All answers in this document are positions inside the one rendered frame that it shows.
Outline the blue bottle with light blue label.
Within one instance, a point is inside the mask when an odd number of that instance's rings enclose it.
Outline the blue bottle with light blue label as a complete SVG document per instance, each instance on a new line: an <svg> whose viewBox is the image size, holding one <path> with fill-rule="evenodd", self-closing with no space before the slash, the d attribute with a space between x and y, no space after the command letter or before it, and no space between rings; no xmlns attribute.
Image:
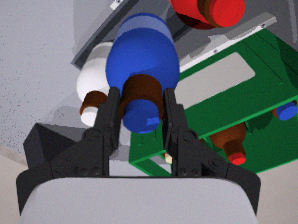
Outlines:
<svg viewBox="0 0 298 224"><path fill-rule="evenodd" d="M106 60L109 87L118 87L119 115L131 132L154 131L164 115L163 92L177 87L180 63L167 24L137 13L121 24Z"/></svg>

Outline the white bottle with grey label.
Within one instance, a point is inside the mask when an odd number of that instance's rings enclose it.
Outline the white bottle with grey label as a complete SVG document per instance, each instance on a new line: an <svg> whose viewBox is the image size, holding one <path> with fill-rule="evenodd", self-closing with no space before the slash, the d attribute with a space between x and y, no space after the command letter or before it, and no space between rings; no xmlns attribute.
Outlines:
<svg viewBox="0 0 298 224"><path fill-rule="evenodd" d="M92 126L100 103L106 103L109 85L107 83L105 66L112 42L96 45L87 58L76 82L76 89L82 106L81 120Z"/></svg>

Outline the brown bottle with blue cap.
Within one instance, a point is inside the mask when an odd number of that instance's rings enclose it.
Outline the brown bottle with blue cap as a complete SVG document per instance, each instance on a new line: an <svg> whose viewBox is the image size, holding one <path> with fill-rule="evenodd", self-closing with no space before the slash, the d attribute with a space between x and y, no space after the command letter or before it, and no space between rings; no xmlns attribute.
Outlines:
<svg viewBox="0 0 298 224"><path fill-rule="evenodd" d="M293 100L287 104L284 104L271 110L271 112L275 117L279 117L280 120L288 120L295 116L298 112L298 107L296 105L297 101Z"/></svg>

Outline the green crate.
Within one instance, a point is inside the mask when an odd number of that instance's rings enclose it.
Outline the green crate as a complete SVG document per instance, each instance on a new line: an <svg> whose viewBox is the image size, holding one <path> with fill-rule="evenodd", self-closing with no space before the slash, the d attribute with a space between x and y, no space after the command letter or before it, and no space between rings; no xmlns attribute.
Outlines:
<svg viewBox="0 0 298 224"><path fill-rule="evenodd" d="M209 135L242 122L246 161L238 166L258 174L298 160L298 113L280 120L270 111L293 100L298 107L298 52L267 29L181 72L174 93L188 127L226 162ZM171 176L148 159L165 152L161 120L152 132L131 132L128 163L147 175Z"/></svg>

